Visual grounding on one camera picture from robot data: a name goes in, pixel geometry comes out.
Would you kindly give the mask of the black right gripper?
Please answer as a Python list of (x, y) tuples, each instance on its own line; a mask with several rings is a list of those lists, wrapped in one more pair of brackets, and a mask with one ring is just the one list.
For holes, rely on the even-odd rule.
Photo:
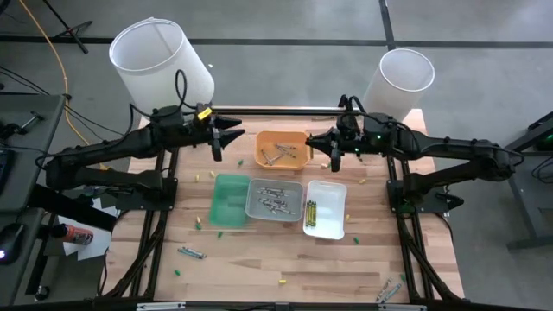
[(355, 154), (359, 159), (361, 130), (356, 115), (346, 113), (337, 118), (336, 128), (330, 127), (321, 134), (311, 133), (307, 138), (307, 145), (324, 154), (330, 154), (331, 171), (340, 170), (341, 157), (345, 153)]

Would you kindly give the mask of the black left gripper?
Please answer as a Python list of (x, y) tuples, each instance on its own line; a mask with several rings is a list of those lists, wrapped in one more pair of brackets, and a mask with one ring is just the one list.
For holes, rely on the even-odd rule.
[(215, 116), (212, 113), (209, 117), (199, 120), (197, 114), (206, 108), (211, 108), (211, 105), (198, 103), (195, 107), (194, 117), (192, 119), (192, 146), (196, 148), (200, 144), (207, 143), (211, 146), (213, 159), (216, 162), (221, 162), (222, 147), (226, 147), (235, 139), (242, 136), (245, 130), (227, 130), (242, 124), (241, 119), (233, 117)]

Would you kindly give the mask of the white plastic bin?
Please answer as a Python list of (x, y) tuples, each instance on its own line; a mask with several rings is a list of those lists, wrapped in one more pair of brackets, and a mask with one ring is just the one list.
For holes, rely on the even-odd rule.
[(316, 226), (305, 227), (303, 220), (304, 233), (322, 239), (344, 238), (346, 194), (347, 188), (343, 184), (311, 181), (308, 184), (306, 199), (316, 201)]

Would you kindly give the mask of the orange plastic bin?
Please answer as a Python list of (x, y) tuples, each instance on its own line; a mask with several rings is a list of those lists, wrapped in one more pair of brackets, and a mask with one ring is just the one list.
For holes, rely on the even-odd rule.
[[(302, 131), (276, 131), (264, 130), (257, 134), (255, 141), (254, 156), (256, 163), (264, 169), (272, 170), (302, 170), (312, 159), (313, 151), (306, 144), (308, 135)], [(295, 146), (296, 149), (288, 149), (296, 158), (291, 158), (285, 155), (280, 160), (276, 161), (273, 166), (265, 165), (265, 158), (260, 149), (263, 149), (269, 157), (280, 155), (275, 144)]]

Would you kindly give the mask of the grey plastic bin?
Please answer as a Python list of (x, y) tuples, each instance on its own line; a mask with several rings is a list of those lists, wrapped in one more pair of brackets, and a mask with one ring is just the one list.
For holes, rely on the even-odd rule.
[[(287, 197), (273, 197), (266, 195), (264, 192), (258, 192), (257, 187), (267, 187), (278, 190), (279, 192), (284, 192), (288, 194)], [(290, 215), (286, 213), (280, 213), (276, 211), (277, 215), (271, 213), (266, 207), (258, 201), (260, 198), (271, 199), (271, 200), (284, 200), (288, 203), (289, 206), (277, 206), (276, 204), (271, 204), (275, 208), (284, 208), (288, 209), (291, 212), (296, 213), (296, 215)], [(268, 221), (279, 221), (279, 222), (296, 222), (302, 218), (303, 215), (303, 186), (299, 182), (294, 181), (277, 181), (269, 179), (252, 179), (250, 181), (247, 201), (245, 205), (245, 213), (248, 217), (252, 219), (268, 220)]]

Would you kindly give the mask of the translucent green plastic bin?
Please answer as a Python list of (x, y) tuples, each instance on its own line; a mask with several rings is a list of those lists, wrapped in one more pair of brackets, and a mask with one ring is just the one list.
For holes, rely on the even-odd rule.
[(232, 228), (245, 225), (245, 205), (250, 181), (248, 175), (216, 176), (209, 213), (209, 222), (212, 225)]

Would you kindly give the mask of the white shade lamp silver base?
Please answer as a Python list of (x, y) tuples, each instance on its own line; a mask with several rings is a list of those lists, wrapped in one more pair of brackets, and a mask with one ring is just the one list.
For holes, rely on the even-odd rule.
[(213, 99), (213, 77), (176, 22), (151, 17), (130, 25), (111, 43), (109, 57), (134, 105), (148, 114), (178, 105), (182, 87), (184, 111)]

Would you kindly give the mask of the black beam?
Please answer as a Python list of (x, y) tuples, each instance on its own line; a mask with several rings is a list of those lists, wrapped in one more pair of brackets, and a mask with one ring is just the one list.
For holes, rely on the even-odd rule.
[(93, 206), (80, 203), (48, 187), (35, 185), (28, 199), (28, 207), (42, 208), (47, 212), (111, 232), (117, 218)]

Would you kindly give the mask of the white paper sheets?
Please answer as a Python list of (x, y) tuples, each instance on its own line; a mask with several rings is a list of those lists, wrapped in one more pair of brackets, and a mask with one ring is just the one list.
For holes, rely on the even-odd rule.
[(79, 261), (92, 257), (98, 257), (105, 253), (111, 243), (111, 233), (108, 231), (84, 225), (75, 220), (62, 216), (59, 216), (58, 220), (60, 224), (73, 225), (93, 232), (92, 242), (88, 245), (63, 242), (63, 249), (66, 256), (76, 253)]

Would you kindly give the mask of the black tripod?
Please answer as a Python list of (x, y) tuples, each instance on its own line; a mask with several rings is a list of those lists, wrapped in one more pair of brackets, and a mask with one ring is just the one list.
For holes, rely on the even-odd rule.
[(55, 39), (61, 39), (61, 38), (68, 38), (71, 39), (74, 43), (77, 44), (79, 49), (82, 51), (83, 54), (88, 54), (89, 50), (83, 43), (83, 41), (79, 38), (79, 34), (81, 32), (86, 31), (92, 24), (93, 21), (89, 20), (80, 24), (77, 24), (75, 26), (69, 26), (64, 18), (58, 13), (58, 11), (52, 6), (52, 4), (48, 0), (42, 0), (42, 2), (47, 6), (47, 8), (54, 14), (55, 18), (61, 23), (61, 25), (64, 28), (64, 31), (57, 34), (54, 38)]

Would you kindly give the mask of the orange spray can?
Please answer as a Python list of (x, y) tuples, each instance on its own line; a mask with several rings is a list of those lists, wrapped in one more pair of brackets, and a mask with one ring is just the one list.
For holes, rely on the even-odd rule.
[(93, 240), (93, 232), (68, 224), (58, 224), (51, 228), (50, 235), (53, 238), (58, 238), (65, 243), (89, 245)]

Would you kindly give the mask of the grey side desk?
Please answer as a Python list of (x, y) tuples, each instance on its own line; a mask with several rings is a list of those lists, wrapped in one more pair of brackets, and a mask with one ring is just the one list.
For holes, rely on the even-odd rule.
[(12, 150), (10, 173), (0, 190), (0, 213), (16, 213), (27, 205), (42, 160), (63, 112), (65, 98), (48, 95), (0, 95), (0, 125), (15, 124), (23, 133), (2, 136), (0, 150)]

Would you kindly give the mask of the black computer mouse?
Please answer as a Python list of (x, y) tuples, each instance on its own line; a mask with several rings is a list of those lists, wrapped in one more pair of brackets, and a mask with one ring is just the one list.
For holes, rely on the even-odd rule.
[(11, 223), (0, 231), (0, 264), (14, 263), (21, 253), (25, 225)]

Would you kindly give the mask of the grey low desk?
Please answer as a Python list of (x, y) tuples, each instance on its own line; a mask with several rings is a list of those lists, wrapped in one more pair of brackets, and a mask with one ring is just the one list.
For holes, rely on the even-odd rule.
[(44, 213), (45, 211), (41, 208), (30, 208), (18, 214), (0, 214), (0, 231), (15, 222), (25, 226), (18, 258), (14, 263), (8, 265), (0, 264), (0, 307), (9, 306), (16, 299)]

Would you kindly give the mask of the black metal table frame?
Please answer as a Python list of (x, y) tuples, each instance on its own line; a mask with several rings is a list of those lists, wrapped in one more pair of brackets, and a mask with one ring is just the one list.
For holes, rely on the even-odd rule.
[[(117, 223), (107, 254), (105, 294), (91, 304), (92, 311), (136, 311), (138, 303), (184, 301), (183, 311), (248, 308), (269, 311), (373, 310), (375, 298), (388, 277), (401, 281), (405, 267), (397, 231), (397, 218), (388, 205), (386, 160), (373, 156), (363, 161), (348, 155), (339, 173), (328, 168), (327, 158), (316, 153), (301, 171), (263, 169), (255, 163), (256, 134), (262, 130), (303, 130), (319, 134), (334, 120), (313, 122), (313, 117), (334, 117), (334, 108), (226, 108), (242, 120), (245, 133), (224, 149), (221, 162), (205, 147), (184, 148), (176, 158), (176, 202), (166, 218), (161, 246), (143, 266), (138, 287), (141, 295), (125, 291), (115, 296), (114, 286), (136, 259), (144, 224), (155, 217), (134, 211)], [(241, 167), (238, 161), (243, 160)], [(273, 180), (312, 180), (346, 185), (345, 237), (338, 241), (312, 238), (299, 225), (253, 220), (238, 229), (205, 222), (194, 228), (196, 217), (206, 221), (214, 180), (209, 172), (242, 174)], [(366, 179), (365, 184), (359, 181)], [(178, 251), (187, 247), (207, 257), (197, 259)], [(284, 279), (286, 284), (279, 284)], [(458, 311), (450, 301), (411, 300), (401, 288), (387, 303), (424, 305), (428, 311)]]

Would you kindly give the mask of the silver metal bracket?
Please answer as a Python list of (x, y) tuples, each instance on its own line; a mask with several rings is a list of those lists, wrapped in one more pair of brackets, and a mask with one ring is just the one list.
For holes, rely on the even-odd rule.
[(378, 305), (378, 311), (428, 311), (424, 305), (384, 303)]
[(156, 301), (138, 303), (136, 311), (183, 311), (186, 309), (184, 301)]

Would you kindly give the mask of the black frame side table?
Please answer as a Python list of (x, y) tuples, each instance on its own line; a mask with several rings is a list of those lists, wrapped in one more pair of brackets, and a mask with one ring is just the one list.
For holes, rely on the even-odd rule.
[(508, 180), (514, 200), (528, 232), (527, 238), (513, 240), (509, 251), (553, 246), (553, 181), (540, 180), (540, 169), (553, 167), (553, 111), (530, 124), (508, 149), (521, 152), (525, 161)]

